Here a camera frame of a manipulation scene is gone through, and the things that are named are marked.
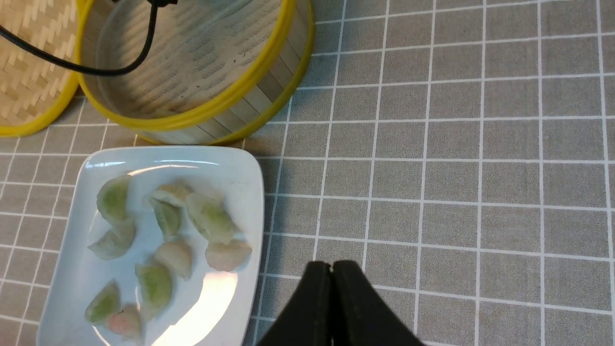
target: dumpling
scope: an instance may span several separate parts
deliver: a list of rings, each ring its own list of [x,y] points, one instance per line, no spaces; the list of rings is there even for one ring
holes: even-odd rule
[[[149,321],[160,314],[171,301],[173,281],[169,271],[156,264],[135,266],[135,273],[141,286],[143,318]]]
[[[151,200],[150,203],[154,207],[156,222],[162,231],[164,241],[173,240],[180,229],[180,210],[171,204],[156,199]]]
[[[119,288],[111,281],[100,291],[85,310],[85,319],[92,324],[102,324],[119,311]]]
[[[106,182],[96,196],[96,206],[100,215],[111,225],[117,225],[128,218],[126,198],[132,176],[122,175]]]
[[[112,260],[124,255],[134,239],[135,221],[127,219],[108,230],[102,238],[87,248],[101,260]]]
[[[245,262],[251,253],[252,248],[243,241],[234,240],[230,244],[209,242],[205,259],[213,269],[231,272]]]
[[[154,258],[173,274],[190,279],[192,275],[192,250],[184,243],[166,242],[156,249]]]
[[[141,316],[133,305],[125,306],[122,311],[112,314],[105,327],[115,334],[123,336],[124,340],[141,344]]]
[[[172,206],[183,208],[186,206],[186,197],[190,194],[190,189],[180,183],[164,184],[150,193],[148,202],[160,201]]]
[[[191,193],[186,197],[186,211],[197,231],[210,242],[228,244],[233,239],[236,226],[217,201]]]

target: bamboo steamer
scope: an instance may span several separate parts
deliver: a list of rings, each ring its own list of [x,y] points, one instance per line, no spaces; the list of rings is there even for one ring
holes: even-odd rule
[[[145,41],[149,8],[87,1],[76,60],[128,65]],[[309,0],[183,0],[159,9],[152,49],[135,71],[79,82],[100,113],[152,143],[224,145],[283,107],[313,45]]]
[[[30,44],[71,60],[78,29],[73,0],[0,0],[0,25]],[[0,38],[0,137],[47,127],[77,90],[76,73]]]

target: white plate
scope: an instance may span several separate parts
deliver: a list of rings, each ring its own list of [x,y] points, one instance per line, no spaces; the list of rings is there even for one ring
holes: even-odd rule
[[[122,257],[103,261],[87,249],[109,228],[96,208],[96,194],[109,179],[131,174],[127,209],[137,216],[137,235]],[[135,264],[162,244],[153,211],[142,203],[158,185],[184,178],[196,192],[224,194],[224,205],[252,247],[250,258],[232,273],[212,270],[205,261],[207,241],[183,215],[180,233],[192,247],[192,278],[173,278],[173,299],[145,325],[145,345],[242,343],[250,318],[263,243],[263,175],[246,151],[218,147],[144,147],[103,150],[79,173],[58,265],[37,335],[39,346],[132,345],[84,319],[85,308],[116,280],[122,304],[141,299]]]

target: grid pattern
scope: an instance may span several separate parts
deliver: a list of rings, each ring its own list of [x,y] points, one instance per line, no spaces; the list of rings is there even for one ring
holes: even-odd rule
[[[306,262],[338,259],[427,344],[613,344],[615,4],[313,6],[302,85],[236,144],[266,185],[244,344]],[[82,96],[0,139],[0,345],[35,343],[83,160],[134,145]]]

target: yellow rim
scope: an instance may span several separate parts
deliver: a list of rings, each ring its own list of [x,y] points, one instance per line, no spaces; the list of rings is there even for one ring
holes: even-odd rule
[[[84,18],[88,17],[94,1],[96,0],[87,0],[84,8]],[[274,60],[282,50],[284,41],[290,31],[290,26],[294,15],[295,0],[282,0],[282,4],[280,5],[280,14],[278,15],[278,19],[271,36],[267,40],[263,51],[258,55],[252,65],[250,65],[248,70],[220,95],[185,113],[162,119],[126,118],[110,111],[100,104],[88,89],[85,79],[81,74],[78,74],[79,83],[94,108],[115,123],[137,131],[172,131],[185,129],[186,127],[190,127],[211,119],[218,113],[227,110],[231,105],[235,104],[239,101],[239,99],[247,95],[256,86],[256,84],[267,73],[271,65],[273,65]],[[81,63],[81,42],[83,40],[86,23],[87,20],[80,21],[79,23],[79,31],[77,32],[77,43],[75,47],[75,59],[77,63]]]
[[[76,0],[75,5],[77,6],[77,13],[81,13],[81,9],[83,8],[82,0]],[[81,18],[83,16],[78,16],[79,22],[77,25],[81,25]],[[76,73],[71,73],[71,76],[68,78],[64,89],[60,93],[58,99],[54,102],[54,104],[43,114],[37,116],[36,119],[32,120],[28,124],[20,125],[20,126],[0,126],[0,137],[21,137],[31,135],[35,132],[39,132],[45,127],[49,126],[54,120],[56,120],[60,114],[66,109],[71,99],[75,95],[77,91],[77,87],[79,86],[79,80],[77,79]]]
[[[296,73],[293,75],[290,83],[286,86],[280,97],[269,107],[267,111],[265,111],[261,116],[259,116],[252,123],[246,125],[243,129],[228,135],[222,139],[219,139],[215,142],[208,143],[207,145],[229,145],[234,143],[248,135],[254,133],[256,130],[261,128],[261,126],[265,125],[271,118],[273,118],[277,112],[284,107],[284,105],[288,102],[290,97],[295,92],[295,89],[299,86],[299,83],[303,79],[305,72],[308,70],[308,65],[310,58],[312,57],[312,50],[314,49],[314,35],[315,35],[315,25],[314,25],[314,13],[312,12],[312,5],[308,3],[308,11],[309,11],[309,31],[307,33],[307,45],[305,51],[303,52],[303,56],[301,57],[301,61],[299,62],[299,67],[297,68]],[[156,144],[163,145],[164,143],[158,142],[157,140],[148,138],[147,136],[138,134],[139,137],[145,139],[146,141]]]

